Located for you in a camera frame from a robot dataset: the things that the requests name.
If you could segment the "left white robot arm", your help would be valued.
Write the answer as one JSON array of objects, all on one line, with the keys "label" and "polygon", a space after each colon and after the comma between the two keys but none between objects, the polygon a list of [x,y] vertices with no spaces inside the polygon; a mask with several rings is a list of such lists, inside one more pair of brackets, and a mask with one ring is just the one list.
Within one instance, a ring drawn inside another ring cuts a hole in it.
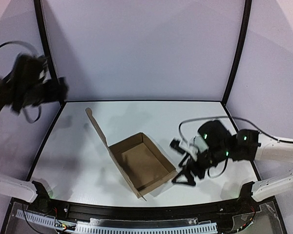
[{"label": "left white robot arm", "polygon": [[[41,104],[64,101],[68,86],[64,77],[58,78],[58,84],[45,79],[47,59],[28,54],[19,54],[12,71],[0,78],[0,111],[11,107],[16,114],[24,113],[29,123],[34,123],[26,112],[26,107],[37,107]],[[47,213],[51,210],[50,196],[41,182],[24,181],[0,174],[0,194],[15,197],[29,203],[29,208]]]}]

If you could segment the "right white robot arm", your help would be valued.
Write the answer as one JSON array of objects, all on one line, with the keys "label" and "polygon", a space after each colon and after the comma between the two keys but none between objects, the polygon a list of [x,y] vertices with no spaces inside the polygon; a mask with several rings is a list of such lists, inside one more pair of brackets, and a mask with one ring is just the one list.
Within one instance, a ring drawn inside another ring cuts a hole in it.
[{"label": "right white robot arm", "polygon": [[[188,141],[184,135],[173,139],[170,147],[183,159],[179,163],[181,171],[172,179],[179,184],[180,177],[185,177],[183,185],[194,187],[195,177],[212,178],[210,169],[221,162],[275,160],[293,163],[293,139],[277,138],[265,133],[257,126],[254,129],[241,129],[231,134],[221,122],[221,117],[205,119],[197,131],[198,135]],[[261,181],[251,181],[242,185],[239,202],[256,203],[287,191],[293,190],[293,169],[284,175]]]}]

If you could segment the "brown cardboard box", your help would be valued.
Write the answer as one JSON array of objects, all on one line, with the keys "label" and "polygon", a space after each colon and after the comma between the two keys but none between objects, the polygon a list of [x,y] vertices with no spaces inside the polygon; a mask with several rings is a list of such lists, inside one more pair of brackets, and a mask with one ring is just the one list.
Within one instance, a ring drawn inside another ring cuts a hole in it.
[{"label": "brown cardboard box", "polygon": [[175,166],[146,134],[139,132],[108,145],[91,108],[87,107],[85,112],[114,164],[137,198],[143,198],[177,175]]}]

